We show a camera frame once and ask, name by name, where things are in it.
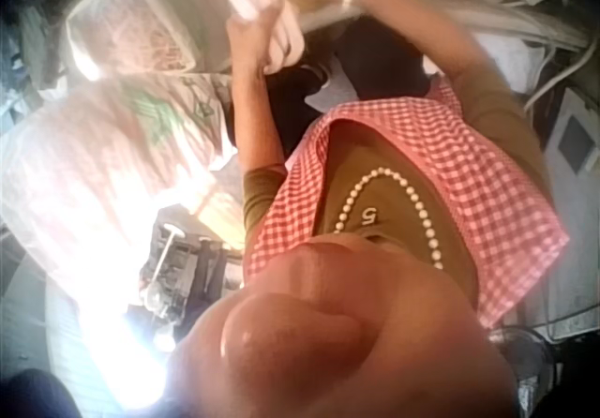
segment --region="pink gingham apron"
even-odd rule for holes
[[[491,327],[540,279],[568,237],[528,176],[461,116],[444,81],[435,82],[426,98],[358,102],[330,111],[300,143],[250,249],[246,280],[312,236],[329,129],[350,120],[378,131],[435,186],[477,267],[479,320]]]

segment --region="olive green shirt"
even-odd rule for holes
[[[465,122],[510,156],[550,201],[548,174],[538,140],[527,124],[521,104],[493,67],[478,67],[453,82]],[[322,199],[314,235],[331,233],[342,207],[361,178],[379,167],[400,172],[415,188],[434,224],[444,271],[477,301],[473,259],[434,186],[403,154],[378,132],[363,125],[336,121],[331,128]],[[269,169],[249,172],[244,179],[245,225],[248,234],[273,203],[285,175]],[[363,225],[363,213],[375,209],[373,224]],[[356,199],[344,231],[374,242],[391,242],[431,263],[431,249],[414,203],[390,178],[371,181]]]

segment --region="pearl necklace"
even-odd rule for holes
[[[431,249],[431,260],[433,262],[433,266],[438,270],[443,270],[442,253],[439,250],[440,242],[438,242],[438,240],[435,238],[436,232],[433,229],[433,223],[429,218],[429,213],[425,208],[425,205],[420,201],[419,195],[417,195],[414,187],[409,184],[409,181],[404,179],[399,172],[393,172],[389,168],[380,167],[378,170],[373,170],[369,175],[363,176],[361,181],[354,186],[354,189],[350,192],[350,195],[346,200],[346,204],[342,208],[342,213],[339,215],[339,221],[336,224],[334,233],[341,233],[344,231],[346,228],[346,222],[348,221],[348,215],[353,210],[356,199],[369,182],[371,182],[373,179],[377,179],[380,176],[391,177],[406,191],[407,196],[414,204],[414,209],[419,214],[419,218],[423,220],[423,228],[425,229],[425,236],[428,241],[428,246]]]

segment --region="white plastic bag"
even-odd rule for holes
[[[2,217],[77,301],[127,306],[163,207],[183,203],[228,243],[243,244],[241,204],[209,171],[234,154],[218,95],[228,81],[97,82],[2,137]]]
[[[186,27],[161,0],[82,0],[67,17],[73,58],[90,81],[202,67]]]

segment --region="woman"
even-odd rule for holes
[[[354,2],[447,81],[330,111],[287,172],[263,76],[277,8],[230,23],[247,286],[182,342],[172,387],[207,417],[515,416],[484,327],[567,241],[536,138],[458,25]]]

